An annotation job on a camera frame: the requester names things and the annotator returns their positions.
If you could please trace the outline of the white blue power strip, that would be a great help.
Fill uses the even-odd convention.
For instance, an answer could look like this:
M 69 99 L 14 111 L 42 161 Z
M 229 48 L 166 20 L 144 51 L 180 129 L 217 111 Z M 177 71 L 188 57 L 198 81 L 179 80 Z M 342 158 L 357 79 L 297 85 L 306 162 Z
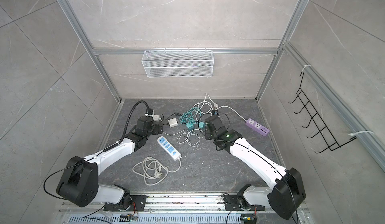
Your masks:
M 181 159 L 181 153 L 165 137 L 160 136 L 157 142 L 174 161 Z

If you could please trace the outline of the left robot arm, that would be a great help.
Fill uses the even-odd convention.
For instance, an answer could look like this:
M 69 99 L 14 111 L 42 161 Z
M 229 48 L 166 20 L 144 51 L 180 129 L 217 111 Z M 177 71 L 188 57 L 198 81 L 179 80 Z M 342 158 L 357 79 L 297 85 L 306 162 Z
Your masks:
M 100 174 L 118 160 L 138 151 L 146 144 L 149 137 L 159 135 L 163 127 L 155 123 L 153 109 L 148 103 L 140 100 L 129 112 L 131 117 L 139 104 L 146 106 L 144 116 L 136 125 L 128 129 L 129 121 L 125 122 L 121 138 L 114 144 L 86 157 L 72 157 L 65 168 L 60 169 L 62 176 L 56 187 L 56 193 L 46 192 L 56 199 L 67 200 L 78 207 L 86 207 L 91 203 L 116 205 L 120 211 L 132 206 L 130 191 L 119 185 L 104 185 L 99 183 Z

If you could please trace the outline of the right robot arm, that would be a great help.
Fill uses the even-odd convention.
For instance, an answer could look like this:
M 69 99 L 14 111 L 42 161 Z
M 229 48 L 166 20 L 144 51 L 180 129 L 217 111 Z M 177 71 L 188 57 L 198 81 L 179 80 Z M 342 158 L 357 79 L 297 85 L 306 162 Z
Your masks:
M 298 208 L 306 199 L 302 176 L 295 168 L 286 169 L 255 149 L 239 132 L 226 127 L 218 111 L 214 110 L 204 120 L 205 139 L 212 140 L 216 150 L 227 153 L 243 161 L 268 185 L 262 189 L 251 184 L 245 185 L 237 193 L 234 210 L 248 210 L 270 207 L 285 220 L 299 223 Z

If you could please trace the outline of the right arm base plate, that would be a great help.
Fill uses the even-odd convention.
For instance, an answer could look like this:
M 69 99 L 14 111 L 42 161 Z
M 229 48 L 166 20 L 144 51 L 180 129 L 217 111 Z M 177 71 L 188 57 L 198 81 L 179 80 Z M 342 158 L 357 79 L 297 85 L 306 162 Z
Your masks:
M 227 211 L 265 211 L 266 208 L 261 205 L 250 205 L 244 198 L 235 195 L 225 193 L 222 195 L 222 199 L 225 203 L 225 210 Z

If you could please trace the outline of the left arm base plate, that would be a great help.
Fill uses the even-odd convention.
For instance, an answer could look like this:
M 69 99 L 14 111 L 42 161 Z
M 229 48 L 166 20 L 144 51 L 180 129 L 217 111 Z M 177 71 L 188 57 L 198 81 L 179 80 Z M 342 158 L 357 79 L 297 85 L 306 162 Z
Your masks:
M 136 212 L 143 212 L 147 196 L 145 195 L 130 195 L 124 197 L 118 204 L 107 203 L 104 207 L 104 211 L 112 212 L 133 212 L 134 208 Z

